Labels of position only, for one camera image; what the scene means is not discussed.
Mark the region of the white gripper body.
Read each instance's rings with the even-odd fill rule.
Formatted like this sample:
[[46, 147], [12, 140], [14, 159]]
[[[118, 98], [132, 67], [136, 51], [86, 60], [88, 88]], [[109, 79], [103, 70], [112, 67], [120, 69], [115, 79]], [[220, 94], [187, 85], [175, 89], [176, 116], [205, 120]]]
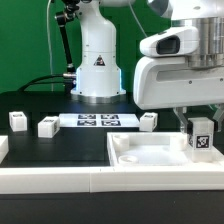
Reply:
[[199, 47], [197, 28], [173, 27], [140, 42], [133, 86], [143, 110], [224, 103], [224, 67], [193, 69], [188, 54]]

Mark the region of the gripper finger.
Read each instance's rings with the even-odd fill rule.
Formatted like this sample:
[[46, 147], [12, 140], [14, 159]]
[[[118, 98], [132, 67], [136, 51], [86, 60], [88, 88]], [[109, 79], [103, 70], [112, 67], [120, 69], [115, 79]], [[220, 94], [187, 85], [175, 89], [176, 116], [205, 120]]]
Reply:
[[222, 122], [224, 121], [224, 104], [219, 104], [213, 116], [215, 123], [215, 130], [220, 132], [222, 130]]
[[173, 109], [173, 112], [175, 113], [176, 117], [178, 118], [180, 122], [180, 131], [182, 133], [190, 134], [192, 132], [192, 123], [187, 120], [185, 117], [185, 114], [187, 113], [186, 107], [175, 107]]

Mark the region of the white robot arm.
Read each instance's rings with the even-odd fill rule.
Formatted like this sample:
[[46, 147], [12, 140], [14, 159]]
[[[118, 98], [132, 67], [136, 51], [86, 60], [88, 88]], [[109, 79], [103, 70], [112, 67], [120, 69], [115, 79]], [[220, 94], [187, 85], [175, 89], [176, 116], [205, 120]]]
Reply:
[[[82, 63], [76, 70], [75, 98], [110, 101], [123, 93], [116, 65], [116, 28], [103, 18], [101, 6], [121, 7], [135, 0], [70, 0], [67, 19], [78, 18]], [[143, 57], [135, 67], [133, 99], [143, 110], [172, 108], [181, 129], [189, 106], [215, 104], [214, 129], [224, 120], [224, 0], [146, 0], [171, 27], [140, 42]]]

